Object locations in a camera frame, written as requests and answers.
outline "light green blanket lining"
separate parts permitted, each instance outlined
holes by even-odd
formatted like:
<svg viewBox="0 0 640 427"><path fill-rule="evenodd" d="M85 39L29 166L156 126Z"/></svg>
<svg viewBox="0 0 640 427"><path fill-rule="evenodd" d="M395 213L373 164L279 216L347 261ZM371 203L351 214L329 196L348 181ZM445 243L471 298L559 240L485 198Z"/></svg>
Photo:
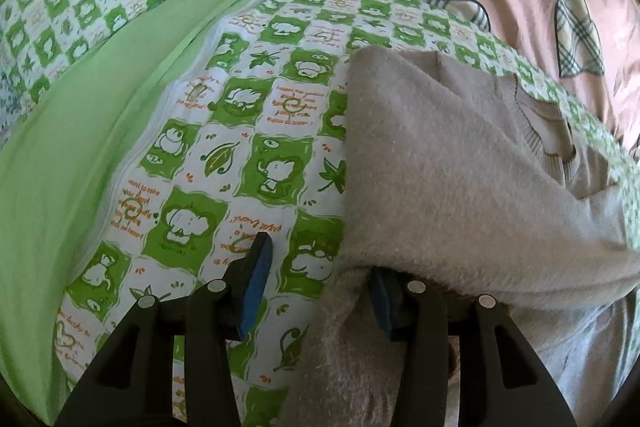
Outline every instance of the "light green blanket lining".
<svg viewBox="0 0 640 427"><path fill-rule="evenodd" d="M51 349L56 314L102 192L202 30L246 1L167 0L141 15L69 68L2 150L0 371L49 424L68 394Z"/></svg>

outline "green fabric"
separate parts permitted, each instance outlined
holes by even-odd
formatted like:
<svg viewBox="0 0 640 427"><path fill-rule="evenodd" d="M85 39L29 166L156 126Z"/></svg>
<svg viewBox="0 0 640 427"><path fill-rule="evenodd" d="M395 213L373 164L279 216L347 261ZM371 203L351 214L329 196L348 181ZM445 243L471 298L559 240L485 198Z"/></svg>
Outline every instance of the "green fabric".
<svg viewBox="0 0 640 427"><path fill-rule="evenodd" d="M56 314L109 176L203 28L246 1L167 0L142 14L75 62L0 154L0 371L46 423L67 393Z"/></svg>

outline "silver screw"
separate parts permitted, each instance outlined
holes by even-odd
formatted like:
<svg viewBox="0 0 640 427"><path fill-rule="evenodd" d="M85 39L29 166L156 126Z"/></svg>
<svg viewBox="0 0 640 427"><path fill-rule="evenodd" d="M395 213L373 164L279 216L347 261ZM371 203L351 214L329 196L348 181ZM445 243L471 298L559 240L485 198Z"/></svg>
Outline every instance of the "silver screw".
<svg viewBox="0 0 640 427"><path fill-rule="evenodd" d="M220 293L226 288L226 282L222 279L213 279L209 284L207 284L207 290L212 293Z"/></svg>
<svg viewBox="0 0 640 427"><path fill-rule="evenodd" d="M138 299L138 306L141 308L151 308L154 304L156 304L156 298L153 295L143 295Z"/></svg>
<svg viewBox="0 0 640 427"><path fill-rule="evenodd" d="M495 306L495 299L491 295L481 295L478 297L478 303L482 308L491 309Z"/></svg>
<svg viewBox="0 0 640 427"><path fill-rule="evenodd" d="M409 281L406 284L406 288L411 293L422 293L427 289L427 286L422 281L413 280L413 281Z"/></svg>

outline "beige sweater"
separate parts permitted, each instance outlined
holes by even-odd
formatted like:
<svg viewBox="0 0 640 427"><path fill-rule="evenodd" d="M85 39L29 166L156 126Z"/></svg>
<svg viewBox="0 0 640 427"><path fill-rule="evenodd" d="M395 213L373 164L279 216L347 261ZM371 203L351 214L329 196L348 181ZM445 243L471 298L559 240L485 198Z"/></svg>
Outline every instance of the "beige sweater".
<svg viewBox="0 0 640 427"><path fill-rule="evenodd" d="M494 295L539 351L640 281L606 161L513 77L370 47L351 59L348 95L345 236L280 425L389 424L405 346L376 325L371 266ZM614 391L595 389L577 416L600 414Z"/></svg>

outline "sweater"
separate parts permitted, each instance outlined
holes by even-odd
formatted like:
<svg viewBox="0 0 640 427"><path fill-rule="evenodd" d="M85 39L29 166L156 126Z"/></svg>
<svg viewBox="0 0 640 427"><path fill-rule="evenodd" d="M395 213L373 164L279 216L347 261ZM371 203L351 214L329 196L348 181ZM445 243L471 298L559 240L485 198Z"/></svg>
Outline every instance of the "sweater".
<svg viewBox="0 0 640 427"><path fill-rule="evenodd" d="M543 354L552 347L566 363L560 348L623 309L640 281L604 158L514 76L445 55L363 49L351 57L347 90L344 239L280 425L389 425L406 346L376 324L372 266L462 296L493 295L559 381L565 368ZM617 359L607 363L610 374ZM619 380L590 403L568 398L581 425L602 413Z"/></svg>

